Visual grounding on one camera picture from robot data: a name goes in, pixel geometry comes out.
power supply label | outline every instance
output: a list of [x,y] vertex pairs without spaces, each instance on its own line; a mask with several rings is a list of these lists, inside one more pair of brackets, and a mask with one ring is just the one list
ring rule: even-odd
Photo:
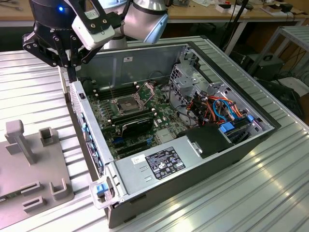
[[185,168],[183,161],[172,146],[146,156],[146,161],[158,180]]

electronic equipment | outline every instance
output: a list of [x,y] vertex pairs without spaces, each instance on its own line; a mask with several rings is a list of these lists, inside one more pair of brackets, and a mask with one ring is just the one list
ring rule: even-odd
[[290,12],[293,8],[292,4],[280,4],[281,11],[284,13]]
[[[247,72],[258,56],[259,54],[246,55],[241,61],[240,66]],[[252,76],[266,81],[275,80],[276,74],[278,74],[283,65],[283,60],[272,53],[268,53],[252,73]]]
[[97,175],[89,190],[110,228],[238,162],[280,127],[192,42],[98,53],[77,75],[72,107]]

blue clip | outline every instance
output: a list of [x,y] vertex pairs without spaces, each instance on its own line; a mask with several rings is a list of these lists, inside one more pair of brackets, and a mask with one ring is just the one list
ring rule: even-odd
[[252,122],[252,121],[254,120],[254,117],[253,117],[252,115],[248,115],[248,116],[247,116],[247,119],[248,119],[250,122]]
[[82,127],[83,132],[85,132],[86,127],[87,127],[87,124],[84,122],[84,123],[83,123],[83,127]]
[[150,144],[151,144],[152,140],[153,140],[153,138],[152,138],[152,137],[151,137],[151,138],[149,138],[149,139],[147,139],[147,145],[148,145],[148,146],[150,146]]
[[228,132],[228,131],[230,131],[234,128],[235,127],[230,122],[226,122],[226,123],[220,125],[220,129],[223,133],[226,133],[226,132]]
[[108,184],[106,182],[104,182],[103,184],[97,185],[96,187],[97,187],[97,193],[104,193],[109,189]]

workbench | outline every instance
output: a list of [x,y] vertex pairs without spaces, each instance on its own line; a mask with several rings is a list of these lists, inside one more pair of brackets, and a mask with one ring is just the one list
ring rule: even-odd
[[[19,0],[20,7],[24,10],[19,12],[14,9],[0,7],[0,27],[32,27],[33,16],[28,0]],[[230,54],[249,22],[296,22],[296,26],[301,26],[304,21],[309,18],[308,15],[292,13],[282,16],[271,16],[260,7],[262,5],[252,4],[254,9],[242,15],[239,19],[234,36],[231,38],[225,53]],[[227,23],[230,21],[231,14],[221,13],[215,9],[214,5],[208,7],[190,1],[187,7],[170,6],[169,7],[169,23]]]
[[[212,42],[193,41],[280,124],[281,128],[240,162],[222,170],[113,231],[302,231],[309,230],[309,127],[263,89]],[[130,42],[129,46],[142,45]],[[212,80],[218,77],[207,66]],[[14,224],[7,231],[109,231],[103,210],[94,207],[91,182],[62,94],[57,68],[25,51],[0,53],[0,141],[4,122],[21,119],[32,133],[57,129],[75,197]]]

aluminum extrusion table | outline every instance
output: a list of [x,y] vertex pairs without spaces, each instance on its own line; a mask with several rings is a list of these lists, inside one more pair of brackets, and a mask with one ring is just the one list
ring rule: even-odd
[[[300,26],[300,27],[278,27],[275,33],[272,35],[268,43],[265,45],[260,55],[257,57],[255,62],[250,67],[248,73],[252,74],[259,63],[262,61],[266,53],[270,50],[271,46],[275,43],[280,35],[285,37],[285,40],[278,47],[274,55],[279,56],[283,51],[284,47],[288,44],[289,41],[297,44],[299,47],[305,49],[307,52],[309,51],[309,27],[308,26]],[[309,66],[309,60],[305,62],[296,72],[296,76],[304,70],[307,66]]]
[[[159,43],[188,40],[282,127],[237,164],[111,231],[309,231],[309,127],[209,40],[186,37]],[[211,70],[201,68],[216,81]],[[104,211],[94,207],[88,192],[90,175],[57,69],[25,51],[0,53],[0,93],[0,138],[4,121],[13,118],[22,119],[27,132],[46,126],[57,129],[75,194],[72,201],[3,231],[109,231]]]

